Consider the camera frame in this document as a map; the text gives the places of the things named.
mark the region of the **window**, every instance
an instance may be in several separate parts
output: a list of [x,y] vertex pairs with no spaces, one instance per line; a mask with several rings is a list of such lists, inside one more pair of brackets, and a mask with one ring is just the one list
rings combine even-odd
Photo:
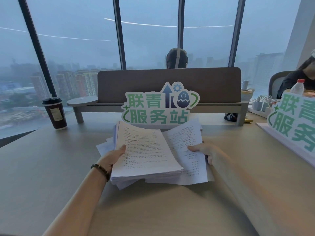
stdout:
[[0,139],[50,122],[45,79],[17,0],[0,0]]
[[177,47],[178,0],[119,0],[119,6],[127,69],[165,69]]
[[255,89],[254,98],[268,95],[272,75],[296,68],[283,69],[282,64],[300,2],[246,0],[234,66]]
[[238,0],[185,0],[188,68],[227,67]]
[[26,0],[57,95],[97,96],[97,73],[121,69],[112,0]]

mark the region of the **green star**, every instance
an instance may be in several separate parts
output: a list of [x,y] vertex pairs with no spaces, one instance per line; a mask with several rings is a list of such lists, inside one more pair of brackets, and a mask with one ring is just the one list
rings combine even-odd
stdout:
[[128,109],[129,109],[130,107],[128,107],[128,106],[126,105],[126,106],[124,106],[123,108],[125,108],[126,111],[128,111]]

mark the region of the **plastic bottle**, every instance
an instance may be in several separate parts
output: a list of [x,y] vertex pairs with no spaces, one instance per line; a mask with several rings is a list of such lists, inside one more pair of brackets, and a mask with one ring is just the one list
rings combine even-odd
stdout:
[[295,93],[298,95],[303,95],[304,93],[304,83],[305,79],[298,79],[296,84],[291,88],[290,93]]

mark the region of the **brown partition panel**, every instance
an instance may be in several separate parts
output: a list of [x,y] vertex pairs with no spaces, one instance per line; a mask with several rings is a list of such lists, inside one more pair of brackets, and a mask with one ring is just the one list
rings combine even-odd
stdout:
[[109,70],[97,75],[98,102],[124,103],[126,92],[161,91],[166,82],[179,81],[200,95],[200,103],[241,101],[238,67],[198,69]]

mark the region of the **sign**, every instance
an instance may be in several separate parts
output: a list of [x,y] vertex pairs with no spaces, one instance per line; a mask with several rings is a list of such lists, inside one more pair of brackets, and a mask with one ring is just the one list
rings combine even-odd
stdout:
[[294,145],[315,156],[315,98],[283,93],[267,122]]
[[127,123],[178,125],[188,121],[200,97],[180,82],[165,83],[160,92],[127,92],[122,119]]

